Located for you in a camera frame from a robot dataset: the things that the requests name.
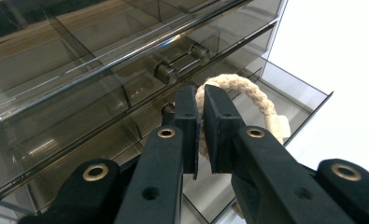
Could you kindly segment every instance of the rope handle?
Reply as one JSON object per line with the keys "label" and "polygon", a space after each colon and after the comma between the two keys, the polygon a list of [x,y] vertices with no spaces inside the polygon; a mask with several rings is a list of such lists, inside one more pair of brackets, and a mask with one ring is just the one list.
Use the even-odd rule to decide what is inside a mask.
{"label": "rope handle", "polygon": [[[250,98],[257,107],[259,107],[260,111],[264,115],[266,129],[271,132],[280,144],[283,144],[283,138],[290,137],[291,130],[289,120],[285,116],[277,114],[274,103],[268,100],[267,95],[262,92],[256,84],[237,74],[221,74],[217,77],[211,77],[198,88],[195,100],[201,118],[204,115],[205,85],[213,85],[225,90],[236,90],[245,93],[246,96]],[[208,158],[204,139],[205,137],[201,135],[201,154]]]}

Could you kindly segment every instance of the storage cabinet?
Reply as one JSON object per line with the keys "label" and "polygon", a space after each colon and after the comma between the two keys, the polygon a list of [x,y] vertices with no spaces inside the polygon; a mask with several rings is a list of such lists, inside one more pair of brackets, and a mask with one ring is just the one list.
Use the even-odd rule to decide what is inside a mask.
{"label": "storage cabinet", "polygon": [[[124,164],[138,156],[161,124],[161,108],[183,85],[222,73],[247,77],[294,133],[329,97],[262,57],[280,0],[86,2],[0,3],[0,18],[22,23],[0,31],[0,216],[6,220],[47,209],[84,161]],[[229,93],[247,124],[264,126],[246,96]],[[234,203],[230,177],[212,175],[204,159],[198,180],[185,175],[183,188],[183,223],[215,222]]]}

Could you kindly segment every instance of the screw hole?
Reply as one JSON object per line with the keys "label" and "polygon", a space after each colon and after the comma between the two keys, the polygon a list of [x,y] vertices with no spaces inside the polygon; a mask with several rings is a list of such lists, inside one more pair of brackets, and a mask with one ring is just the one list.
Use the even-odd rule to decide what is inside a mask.
{"label": "screw hole", "polygon": [[170,138],[175,136],[176,132],[173,129],[161,129],[158,131],[158,136],[161,138]]}
{"label": "screw hole", "polygon": [[265,136],[265,133],[259,129],[248,129],[246,133],[248,134],[248,136],[254,138],[262,138]]}
{"label": "screw hole", "polygon": [[294,193],[299,199],[312,200],[312,193],[305,188],[298,188]]}
{"label": "screw hole", "polygon": [[148,187],[143,190],[142,196],[144,199],[152,201],[160,196],[160,190],[154,187]]}
{"label": "screw hole", "polygon": [[362,175],[357,170],[345,164],[336,163],[332,166],[332,170],[339,177],[349,181],[359,181],[362,179]]}
{"label": "screw hole", "polygon": [[108,167],[105,164],[93,164],[84,171],[82,178],[86,181],[92,182],[103,179],[107,174]]}

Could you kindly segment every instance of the metal drawer handle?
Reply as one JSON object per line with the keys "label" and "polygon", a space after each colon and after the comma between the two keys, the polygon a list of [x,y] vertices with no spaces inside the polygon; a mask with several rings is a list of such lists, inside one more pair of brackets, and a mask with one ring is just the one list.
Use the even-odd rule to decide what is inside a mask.
{"label": "metal drawer handle", "polygon": [[194,43],[187,53],[178,56],[171,63],[158,63],[154,70],[154,76],[165,84],[173,84],[179,77],[187,74],[197,66],[207,64],[209,61],[209,49],[201,44]]}

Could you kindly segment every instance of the white wall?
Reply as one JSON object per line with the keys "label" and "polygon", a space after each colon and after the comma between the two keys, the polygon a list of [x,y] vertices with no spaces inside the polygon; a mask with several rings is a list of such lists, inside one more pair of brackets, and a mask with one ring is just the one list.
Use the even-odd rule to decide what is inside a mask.
{"label": "white wall", "polygon": [[333,97],[288,150],[369,170],[369,0],[289,0],[269,60]]}

